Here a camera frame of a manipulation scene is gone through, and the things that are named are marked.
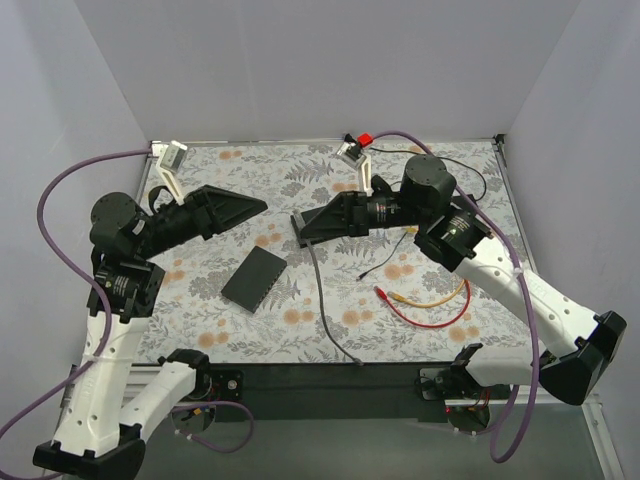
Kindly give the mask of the black network switch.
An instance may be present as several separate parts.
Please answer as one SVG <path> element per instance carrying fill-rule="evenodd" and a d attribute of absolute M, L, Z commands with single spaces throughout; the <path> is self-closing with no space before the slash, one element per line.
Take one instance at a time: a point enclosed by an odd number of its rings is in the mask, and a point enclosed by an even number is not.
<path fill-rule="evenodd" d="M 224 285 L 221 295 L 255 313 L 286 267 L 284 259 L 255 246 Z"/>

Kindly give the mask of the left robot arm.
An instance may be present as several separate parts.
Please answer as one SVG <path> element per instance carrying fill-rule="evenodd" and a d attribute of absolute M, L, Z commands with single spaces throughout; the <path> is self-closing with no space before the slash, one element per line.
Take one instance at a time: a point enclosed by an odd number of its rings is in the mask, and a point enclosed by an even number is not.
<path fill-rule="evenodd" d="M 133 401 L 122 403 L 165 276 L 152 259 L 196 237 L 224 233 L 266 208 L 263 200 L 209 185 L 153 214 L 122 192 L 95 203 L 82 364 L 65 417 L 52 440 L 35 449 L 36 466 L 82 479 L 132 479 L 147 440 L 177 404 L 209 399 L 208 356 L 182 349 L 162 360 L 160 372 Z"/>

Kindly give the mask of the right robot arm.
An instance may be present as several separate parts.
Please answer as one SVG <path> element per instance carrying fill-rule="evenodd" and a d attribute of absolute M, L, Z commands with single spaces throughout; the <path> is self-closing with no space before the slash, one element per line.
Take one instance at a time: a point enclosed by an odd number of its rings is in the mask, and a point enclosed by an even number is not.
<path fill-rule="evenodd" d="M 537 335 L 524 348 L 464 347 L 438 375 L 444 390 L 469 397 L 495 385 L 529 385 L 566 404 L 582 404 L 614 359 L 625 320 L 572 301 L 521 265 L 496 228 L 481 219 L 476 204 L 455 194 L 456 185 L 441 159 L 414 155 L 399 189 L 374 176 L 371 194 L 341 192 L 326 206 L 294 213 L 291 220 L 302 242 L 415 226 L 414 243 L 422 254 L 523 323 L 535 324 Z"/>

